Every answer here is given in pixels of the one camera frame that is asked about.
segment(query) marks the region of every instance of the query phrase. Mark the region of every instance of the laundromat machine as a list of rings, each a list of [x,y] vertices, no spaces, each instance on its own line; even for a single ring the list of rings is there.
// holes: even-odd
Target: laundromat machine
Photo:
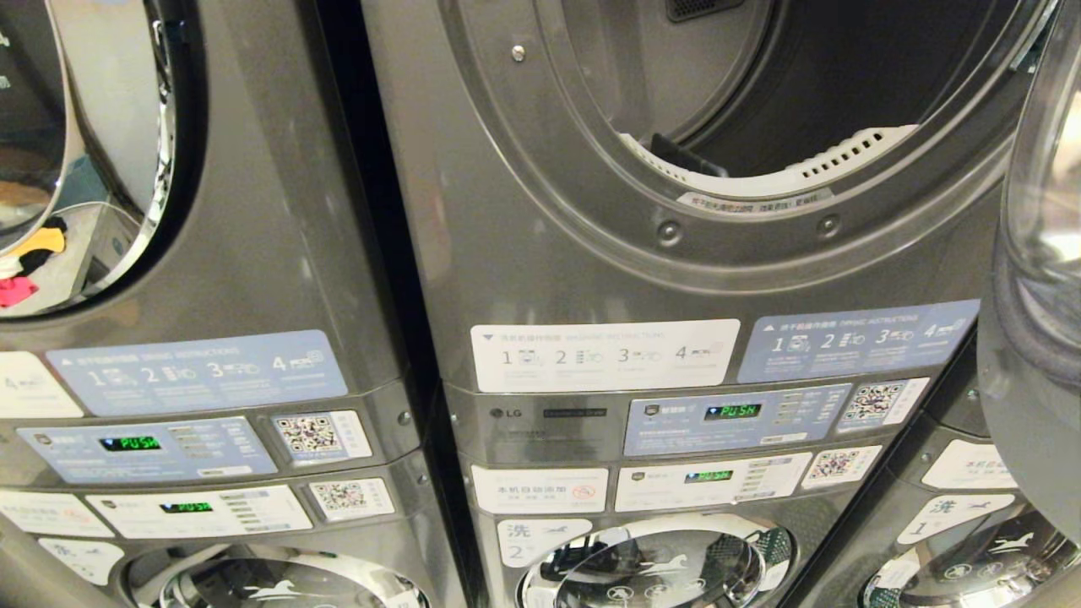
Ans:
[[[1050,2],[362,2],[491,606],[776,606],[970,332]]]
[[[980,410],[976,348],[959,356],[868,483],[790,606],[1052,606],[1081,551],[1017,488]]]
[[[0,2],[5,597],[465,605],[321,36]]]

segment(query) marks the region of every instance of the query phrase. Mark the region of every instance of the digital display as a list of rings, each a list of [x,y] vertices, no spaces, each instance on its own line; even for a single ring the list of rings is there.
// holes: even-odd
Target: digital display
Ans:
[[[731,478],[731,471],[707,471],[705,473],[690,473],[683,478],[683,483],[705,484],[706,481],[728,481]]]
[[[209,502],[170,502],[158,505],[165,513],[203,513],[214,511]]]
[[[157,437],[110,437],[98,439],[102,447],[110,452],[134,452],[139,450],[160,450],[161,444]]]
[[[734,420],[737,418],[755,418],[762,411],[762,404],[745,404],[742,406],[712,406],[706,408],[706,420]]]

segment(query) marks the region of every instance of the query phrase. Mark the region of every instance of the qr code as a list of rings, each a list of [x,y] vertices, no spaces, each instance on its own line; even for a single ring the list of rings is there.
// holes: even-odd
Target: qr code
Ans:
[[[900,396],[903,382],[891,384],[865,384],[856,391],[855,397],[849,402],[844,420],[872,420],[890,413],[890,408]]]
[[[326,415],[279,418],[278,428],[294,452],[325,452],[342,449],[334,424]]]
[[[829,479],[848,475],[859,458],[859,450],[830,450],[818,454],[809,479]]]
[[[360,481],[328,481],[325,484],[312,484],[312,491],[319,504],[328,513],[334,511],[348,511],[353,508],[365,508],[368,504],[368,493]]]

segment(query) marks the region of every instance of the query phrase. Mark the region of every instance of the instruction label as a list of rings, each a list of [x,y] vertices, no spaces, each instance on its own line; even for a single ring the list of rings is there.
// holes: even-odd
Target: instruction label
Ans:
[[[822,439],[851,384],[635,399],[626,455],[676,454]]]
[[[930,378],[860,384],[837,421],[837,432],[867,431],[900,424],[920,401]]]
[[[0,353],[0,418],[82,418],[61,383],[32,353]]]
[[[593,527],[588,519],[504,519],[496,531],[504,566],[528,568]]]
[[[322,331],[45,353],[95,415],[208,411],[346,394]]]
[[[353,410],[278,415],[273,426],[297,464],[372,455],[368,435]]]
[[[0,513],[24,532],[98,539],[116,536],[75,494],[0,490]]]
[[[762,317],[738,382],[777,382],[893,371],[945,362],[979,312],[979,300]]]
[[[109,572],[124,556],[119,546],[101,541],[38,539],[38,544],[76,574],[101,586],[109,584]]]
[[[472,465],[477,504],[493,515],[600,513],[606,468],[483,468]]]
[[[912,544],[933,537],[943,530],[964,524],[988,513],[1006,507],[1013,494],[946,494],[935,497],[923,505],[920,513],[897,537],[900,544]]]
[[[1010,475],[993,444],[970,444],[953,439],[921,479],[933,488],[1013,489],[1017,481]]]
[[[811,452],[619,470],[615,510],[654,511],[791,495]]]
[[[484,393],[713,386],[724,381],[736,319],[564,326],[476,326]]]
[[[68,484],[142,484],[278,472],[243,417],[17,431]]]
[[[387,484],[381,477],[308,484],[328,521],[359,519],[395,512]]]
[[[88,495],[129,539],[198,539],[307,530],[311,520],[289,486],[205,492]]]
[[[866,446],[818,452],[803,478],[803,487],[810,489],[858,481],[870,471],[881,451],[882,446]]]

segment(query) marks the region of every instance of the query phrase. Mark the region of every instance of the washing machine door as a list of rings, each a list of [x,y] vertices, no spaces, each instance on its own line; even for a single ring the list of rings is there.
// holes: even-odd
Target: washing machine door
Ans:
[[[262,545],[215,546],[142,582],[139,604],[160,587],[156,608],[428,608],[408,579],[377,564],[334,553]],[[160,555],[145,556],[154,561]],[[135,564],[139,570],[143,565]]]
[[[83,302],[169,233],[193,147],[173,0],[0,0],[0,317]]]
[[[775,589],[791,537],[731,516],[688,514],[575,539],[534,565],[524,608],[735,608]]]
[[[886,563],[864,590],[864,608],[1005,608],[1032,599],[1041,585],[1081,556],[1039,512],[991,526],[961,526]]]
[[[1063,2],[1020,122],[979,319],[983,407],[1022,490],[1081,542],[1081,5]]]

